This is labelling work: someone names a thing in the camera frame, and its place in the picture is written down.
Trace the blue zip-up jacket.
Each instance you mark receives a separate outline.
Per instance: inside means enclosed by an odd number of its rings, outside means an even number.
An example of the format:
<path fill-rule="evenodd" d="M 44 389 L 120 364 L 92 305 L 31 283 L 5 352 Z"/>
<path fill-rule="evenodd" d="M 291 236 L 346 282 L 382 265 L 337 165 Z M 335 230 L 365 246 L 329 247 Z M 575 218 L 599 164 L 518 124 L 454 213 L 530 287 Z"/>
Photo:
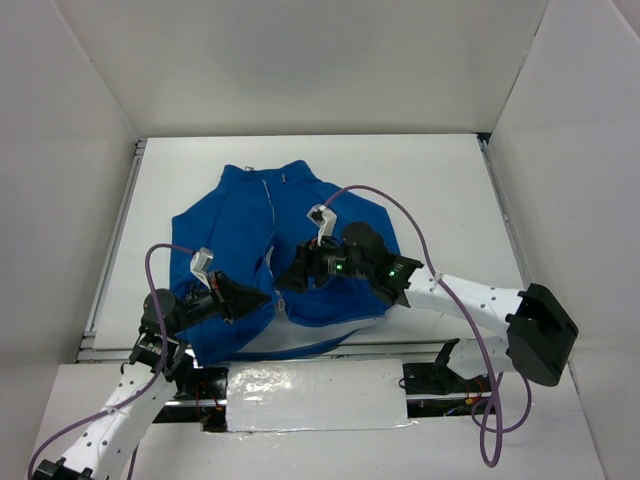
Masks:
<path fill-rule="evenodd" d="M 297 246 L 316 236 L 317 228 L 307 214 L 325 201 L 331 203 L 337 215 L 336 233 L 352 222 L 365 222 L 382 236 L 391 252 L 399 251 L 383 206 L 343 193 L 337 185 L 318 179 L 302 160 L 267 170 L 227 165 L 214 190 L 172 218 L 173 244 L 211 250 L 213 269 L 271 298 L 268 304 L 231 324 L 214 316 L 180 333 L 200 364 L 320 353 L 362 329 L 368 321 L 378 322 L 385 317 L 388 305 L 375 296 L 364 280 L 332 278 L 304 294 L 275 288 L 275 279 L 291 265 Z M 326 332 L 341 324 L 348 328 L 304 347 L 247 351 L 247 346 L 279 312 L 286 315 L 289 323 L 305 330 Z"/>

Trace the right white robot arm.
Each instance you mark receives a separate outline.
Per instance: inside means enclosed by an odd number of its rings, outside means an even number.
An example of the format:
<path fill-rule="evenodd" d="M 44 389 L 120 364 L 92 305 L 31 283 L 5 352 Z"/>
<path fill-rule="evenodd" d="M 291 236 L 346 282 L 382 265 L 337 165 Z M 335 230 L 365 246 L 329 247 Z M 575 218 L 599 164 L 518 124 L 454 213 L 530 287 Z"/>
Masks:
<path fill-rule="evenodd" d="M 530 382 L 554 387 L 579 334 L 543 285 L 506 289 L 431 274 L 418 260 L 362 241 L 302 244 L 276 284 L 304 293 L 338 278 L 366 281 L 386 304 L 450 315 L 469 321 L 473 329 L 490 331 L 483 339 L 445 343 L 434 371 L 437 384 L 446 391 L 457 391 L 469 379 L 491 372 L 518 372 Z"/>

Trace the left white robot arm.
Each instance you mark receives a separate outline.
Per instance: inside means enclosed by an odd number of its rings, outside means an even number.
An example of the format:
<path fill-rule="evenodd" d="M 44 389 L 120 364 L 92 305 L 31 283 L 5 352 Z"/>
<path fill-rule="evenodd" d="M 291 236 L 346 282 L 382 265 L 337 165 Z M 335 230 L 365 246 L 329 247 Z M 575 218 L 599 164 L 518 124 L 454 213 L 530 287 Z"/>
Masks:
<path fill-rule="evenodd" d="M 269 301 L 222 272 L 182 301 L 152 287 L 143 302 L 140 336 L 114 391 L 99 412 L 45 440 L 27 467 L 29 479 L 118 479 L 165 404 L 196 390 L 194 357 L 177 335 L 212 317 L 240 320 Z"/>

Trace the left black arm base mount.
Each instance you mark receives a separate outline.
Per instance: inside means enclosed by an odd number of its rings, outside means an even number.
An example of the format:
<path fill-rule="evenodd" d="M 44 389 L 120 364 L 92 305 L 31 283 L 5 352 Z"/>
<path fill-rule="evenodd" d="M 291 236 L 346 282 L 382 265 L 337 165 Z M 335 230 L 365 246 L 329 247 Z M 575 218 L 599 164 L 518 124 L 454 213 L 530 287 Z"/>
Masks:
<path fill-rule="evenodd" d="M 168 418 L 194 423 L 207 433 L 226 432 L 228 373 L 227 367 L 196 369 L 194 380 L 167 406 Z"/>

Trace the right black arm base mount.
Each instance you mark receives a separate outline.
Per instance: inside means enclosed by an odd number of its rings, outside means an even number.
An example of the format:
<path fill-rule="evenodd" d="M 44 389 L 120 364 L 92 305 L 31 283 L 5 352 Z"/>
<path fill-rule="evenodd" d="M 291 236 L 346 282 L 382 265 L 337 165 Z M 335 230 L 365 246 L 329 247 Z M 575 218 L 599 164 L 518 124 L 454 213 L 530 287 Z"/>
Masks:
<path fill-rule="evenodd" d="M 449 340 L 444 343 L 441 352 L 434 362 L 413 362 L 403 365 L 403 377 L 398 385 L 407 394 L 433 394 L 439 396 L 454 393 L 465 393 L 468 397 L 472 393 L 484 394 L 491 391 L 488 378 L 483 375 L 472 379 L 463 379 L 450 370 L 445 363 L 451 357 L 454 346 L 460 343 L 459 339 Z"/>

